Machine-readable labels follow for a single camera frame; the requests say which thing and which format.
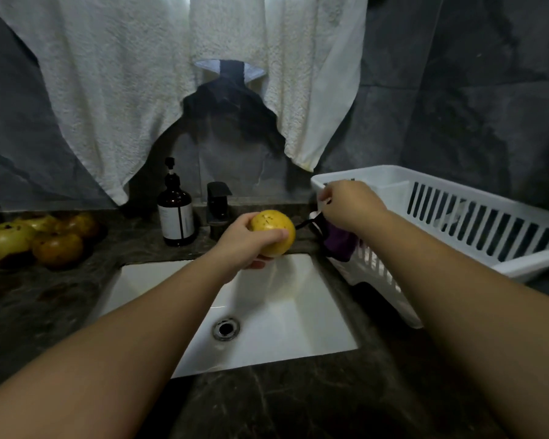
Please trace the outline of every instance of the backsplash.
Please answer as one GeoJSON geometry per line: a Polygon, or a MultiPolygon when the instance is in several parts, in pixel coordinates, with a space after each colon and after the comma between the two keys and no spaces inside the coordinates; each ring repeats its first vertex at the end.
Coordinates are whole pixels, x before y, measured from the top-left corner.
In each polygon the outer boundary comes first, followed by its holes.
{"type": "MultiPolygon", "coordinates": [[[[199,200],[213,180],[237,197],[311,197],[313,174],[284,155],[274,117],[231,74],[185,109],[129,183],[133,204],[154,203],[168,155],[199,200]]],[[[315,173],[377,164],[549,209],[549,0],[369,0],[358,95],[315,173]]],[[[112,207],[0,19],[0,209],[112,207]]]]}
{"type": "Polygon", "coordinates": [[[444,0],[401,164],[549,209],[549,0],[444,0]]]}

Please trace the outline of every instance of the sink drain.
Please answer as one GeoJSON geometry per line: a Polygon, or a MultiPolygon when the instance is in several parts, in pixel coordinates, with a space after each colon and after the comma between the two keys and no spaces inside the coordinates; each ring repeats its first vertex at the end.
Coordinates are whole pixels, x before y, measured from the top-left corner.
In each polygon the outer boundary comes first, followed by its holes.
{"type": "Polygon", "coordinates": [[[213,326],[213,338],[217,341],[225,342],[235,339],[240,333],[240,322],[233,317],[220,320],[213,326]]]}

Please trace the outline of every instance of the white towel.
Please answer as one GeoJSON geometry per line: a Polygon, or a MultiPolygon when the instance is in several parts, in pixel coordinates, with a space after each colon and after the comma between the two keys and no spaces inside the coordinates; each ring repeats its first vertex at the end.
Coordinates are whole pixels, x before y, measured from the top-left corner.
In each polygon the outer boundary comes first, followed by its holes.
{"type": "Polygon", "coordinates": [[[285,154],[313,170],[358,89],[365,13],[366,0],[0,0],[63,136],[119,205],[220,59],[246,63],[285,154]]]}

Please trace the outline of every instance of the bottle label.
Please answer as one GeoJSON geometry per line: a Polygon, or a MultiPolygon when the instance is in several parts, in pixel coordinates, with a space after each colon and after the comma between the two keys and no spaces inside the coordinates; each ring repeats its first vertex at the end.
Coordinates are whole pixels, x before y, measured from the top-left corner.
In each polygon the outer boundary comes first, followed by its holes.
{"type": "Polygon", "coordinates": [[[163,237],[166,239],[185,239],[193,235],[195,226],[193,225],[192,204],[175,208],[159,206],[159,215],[163,237]]]}

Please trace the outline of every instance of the white sink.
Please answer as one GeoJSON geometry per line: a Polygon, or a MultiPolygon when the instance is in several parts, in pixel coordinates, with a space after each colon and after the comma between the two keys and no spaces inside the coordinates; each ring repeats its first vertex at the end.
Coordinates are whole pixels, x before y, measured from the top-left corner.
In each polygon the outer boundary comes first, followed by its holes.
{"type": "MultiPolygon", "coordinates": [[[[145,293],[189,263],[144,263],[120,269],[88,323],[145,293]]],[[[219,292],[173,377],[357,348],[344,317],[307,254],[282,256],[263,270],[245,270],[219,292]],[[238,334],[219,341],[222,333],[238,334]]]]}

